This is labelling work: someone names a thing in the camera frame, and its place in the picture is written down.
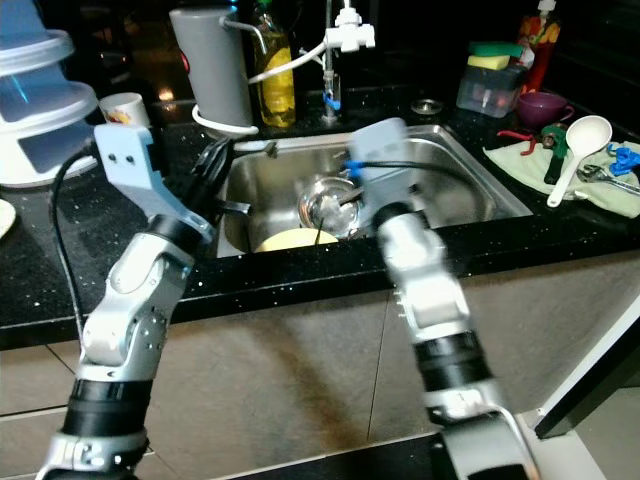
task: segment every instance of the blue tool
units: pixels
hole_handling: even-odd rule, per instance
[[[636,165],[640,165],[640,153],[636,153],[628,147],[618,147],[614,150],[613,143],[607,147],[609,155],[615,153],[616,161],[609,165],[609,170],[616,177],[630,173]]]

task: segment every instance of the clear plastic container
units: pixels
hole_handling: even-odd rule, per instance
[[[98,100],[90,86],[67,81],[58,65],[73,53],[69,35],[45,30],[34,2],[1,5],[0,185],[46,185],[91,138],[92,128],[83,119]],[[85,157],[67,173],[95,164]]]
[[[456,105],[490,117],[502,118],[515,107],[527,69],[509,65],[503,70],[467,66],[460,80]]]

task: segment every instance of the red bottle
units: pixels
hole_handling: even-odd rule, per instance
[[[544,75],[547,73],[551,54],[560,34],[560,22],[551,15],[555,6],[555,0],[541,0],[538,5],[540,13],[522,19],[518,44],[524,47],[524,52],[520,57],[520,63],[529,66],[531,52],[535,55],[527,81],[522,87],[522,93],[540,90]]]

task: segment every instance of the stainless steel sink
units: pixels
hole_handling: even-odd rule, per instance
[[[412,158],[408,160],[444,167],[462,176],[412,172],[411,200],[433,228],[531,214],[445,129],[429,125],[411,127],[409,132]],[[278,140],[276,158],[258,153],[237,159],[222,196],[251,204],[252,213],[223,218],[217,255],[247,253],[270,236],[299,227],[300,195],[320,178],[338,174],[348,139],[345,133]],[[238,144],[236,149],[257,150],[262,143]]]

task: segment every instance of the black handle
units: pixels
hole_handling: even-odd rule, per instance
[[[562,173],[562,164],[564,163],[564,158],[559,157],[555,153],[553,157],[551,157],[551,162],[549,163],[549,169],[544,176],[544,183],[547,185],[555,185],[558,183],[560,179],[560,174]]]

